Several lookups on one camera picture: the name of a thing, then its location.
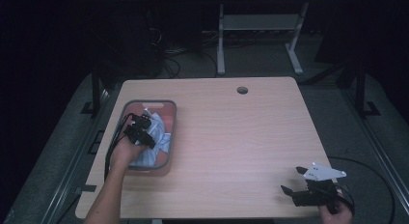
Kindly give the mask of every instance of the hand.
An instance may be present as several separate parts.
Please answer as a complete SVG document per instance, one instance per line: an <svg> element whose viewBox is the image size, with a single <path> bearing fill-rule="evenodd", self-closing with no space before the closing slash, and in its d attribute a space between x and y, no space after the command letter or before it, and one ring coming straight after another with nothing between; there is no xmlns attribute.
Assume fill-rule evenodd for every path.
<svg viewBox="0 0 409 224"><path fill-rule="evenodd" d="M112 152L111 167L126 169L146 148L146 146L132 144L126 136L121 138Z"/></svg>
<svg viewBox="0 0 409 224"><path fill-rule="evenodd" d="M351 210L342 202L337 202L337 213L331 214L326 206L318 207L321 219L324 224L351 224Z"/></svg>

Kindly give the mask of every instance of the wooden table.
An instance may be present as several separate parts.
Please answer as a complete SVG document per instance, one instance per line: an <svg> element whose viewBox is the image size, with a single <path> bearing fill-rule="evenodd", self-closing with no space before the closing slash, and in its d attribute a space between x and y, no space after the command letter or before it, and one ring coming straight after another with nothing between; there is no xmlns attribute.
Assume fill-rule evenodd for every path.
<svg viewBox="0 0 409 224"><path fill-rule="evenodd" d="M295 81L264 77L126 81L87 180L96 190L83 192L78 217L85 218L103 185L105 154L133 99L173 100L177 125L170 173L125 177L122 218L317 215L317 208L296 208L280 185L305 190L295 167L329 161Z"/></svg>

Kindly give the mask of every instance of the floor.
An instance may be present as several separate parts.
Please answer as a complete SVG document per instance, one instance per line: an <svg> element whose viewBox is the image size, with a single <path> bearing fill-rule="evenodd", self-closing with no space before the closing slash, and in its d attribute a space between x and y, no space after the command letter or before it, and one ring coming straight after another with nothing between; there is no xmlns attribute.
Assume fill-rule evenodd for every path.
<svg viewBox="0 0 409 224"><path fill-rule="evenodd" d="M303 75L294 73L286 55L284 44L289 41L290 32L245 35L245 38L238 38L237 34L227 37L232 44L225 49L226 74L223 77L290 76L301 82L331 67L314 61L322 38L319 34L304 34L297 45L296 53L304 70ZM213 77L216 71L215 45L204 48L204 53L170 56L172 60L167 60L167 63L173 73L177 71L176 62L180 65L175 80ZM168 78L169 73L173 75L164 69L157 78ZM326 153L333 156L330 157L332 166L348 173L348 177L339 182L347 186L354 198L354 222L388 223L393 211L394 223L409 223L409 210L406 210L407 205L402 205L407 204L407 197L397 192L400 188L403 194L408 194L405 184L409 183L409 162L406 159L409 154L409 126L389 103L382 87L369 75L366 100L373 101L381 115L362 119L353 107L354 84L349 89L338 88L336 81L339 75L339 72L335 72L313 85L299 88L322 145ZM97 151L97 140L100 140L108 123L121 85L119 82L113 89L101 92L101 109L92 119L91 115L80 114L84 104L92 100L91 77L84 78L14 202L13 214L7 223L83 222L75 217L76 201L94 161L92 152ZM387 158L380 158L382 154L379 152L384 152ZM382 179L371 169L351 160L365 163L391 184L395 208ZM388 168L391 165L395 168L393 171ZM399 182L394 185L392 179L395 182L401 179L403 186L399 187L402 185ZM262 221L273 223L273 220ZM253 223L252 220L219 220L212 223L243 222ZM123 220L122 223L152 223L152 220ZM319 223L319 218L274 219L274 223Z"/></svg>

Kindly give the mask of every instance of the gray carpet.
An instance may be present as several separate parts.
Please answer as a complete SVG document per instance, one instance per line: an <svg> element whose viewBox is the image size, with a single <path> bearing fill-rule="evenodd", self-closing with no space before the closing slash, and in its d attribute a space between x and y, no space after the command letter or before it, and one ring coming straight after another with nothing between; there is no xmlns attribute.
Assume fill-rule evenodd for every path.
<svg viewBox="0 0 409 224"><path fill-rule="evenodd" d="M227 48L225 77L291 76L297 81L303 81L329 67L329 65L314 62L320 36L302 36L296 53L305 73L296 75L286 56L284 43L287 41L288 35L273 36L246 47ZM206 48L204 52L216 59L215 47ZM208 56L190 53L173 59L181 65L180 78L214 75L214 64ZM362 120L357 118L348 100L348 95L353 93L353 87L346 91L337 88L335 81L338 75L334 73L316 85L300 87L322 145L328 155L359 160L384 174L371 142L362 129ZM158 76L158 78L166 77L168 77L166 71ZM50 215L53 217L49 219L51 221L45 223L55 223L65 210L68 212L61 223L82 223L82 220L77 219L74 214L76 202L72 207L69 208L69 206L77 197L75 191L84 185L88 177L95 156L87 154L87 151L92 146L98 131L105 129L121 83L108 92L109 96L105 97L102 109L95 119L91 119L91 115L80 114L84 103L92 100L91 88L91 77L88 76L73 95L36 167L16 199L13 206L14 218L9 223L41 223L44 216L50 214L49 205L54 195L59 197L59 194L55 194L59 185L65 187L67 194L61 196L61 205L54 210L54 215ZM368 117L365 122L376 134L399 175L409 183L407 170L409 163L406 159L409 152L409 127L388 102L380 85L370 77L367 80L366 95L367 100L373 101L378 107L381 116ZM72 181L61 184L73 156L78 152L81 156L75 161L76 170L72 175ZM361 165L339 159L330 159L330 161L334 168L348 173L348 177L339 182L348 187L355 200L354 222L388 223L392 204L382 181ZM397 198L395 204L394 223L409 223L409 216ZM151 220L123 220L123 223L151 223ZM275 219L274 223L319 223L319 218Z"/></svg>

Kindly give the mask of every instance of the dark background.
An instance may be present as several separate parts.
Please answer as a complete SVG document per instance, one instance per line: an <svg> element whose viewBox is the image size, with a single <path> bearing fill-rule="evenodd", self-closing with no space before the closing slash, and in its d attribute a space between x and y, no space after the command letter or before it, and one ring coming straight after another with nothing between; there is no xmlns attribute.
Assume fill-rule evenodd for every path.
<svg viewBox="0 0 409 224"><path fill-rule="evenodd" d="M304 33L312 30L325 33L317 55L321 62L336 64L351 56L366 59L368 73L382 84L406 121L409 121L408 2L353 0L338 6L312 2L303 28ZM0 0L0 220L9 211L84 77L97 67L106 87L120 76L154 78L160 70L156 64L160 61L160 49L138 42L150 37L146 27L160 27L169 31L169 39L179 39L200 50L200 31L217 28L217 22L214 23L217 5L208 6L214 9L188 3L161 4L157 7L158 15L152 18L147 16L148 5L137 9L129 6L135 10L130 14L128 9L118 10L115 6L106 9L81 0ZM124 23L134 26L126 33ZM90 33L90 27L97 36ZM126 45L125 40L132 32L140 33L140 37L133 45ZM111 48L98 37L109 40ZM98 56L105 56L105 61ZM107 70L110 64L123 71Z"/></svg>

